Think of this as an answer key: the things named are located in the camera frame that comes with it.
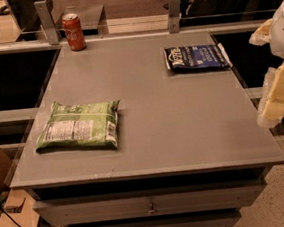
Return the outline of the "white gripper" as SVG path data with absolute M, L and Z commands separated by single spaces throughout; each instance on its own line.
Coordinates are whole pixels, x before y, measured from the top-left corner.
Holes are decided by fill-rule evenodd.
M 257 46 L 270 42 L 272 54 L 284 59 L 284 0 L 272 20 L 263 22 L 248 41 Z M 264 128 L 274 128 L 284 117 L 284 63 L 277 68 L 269 67 L 267 71 L 258 106 L 257 124 Z

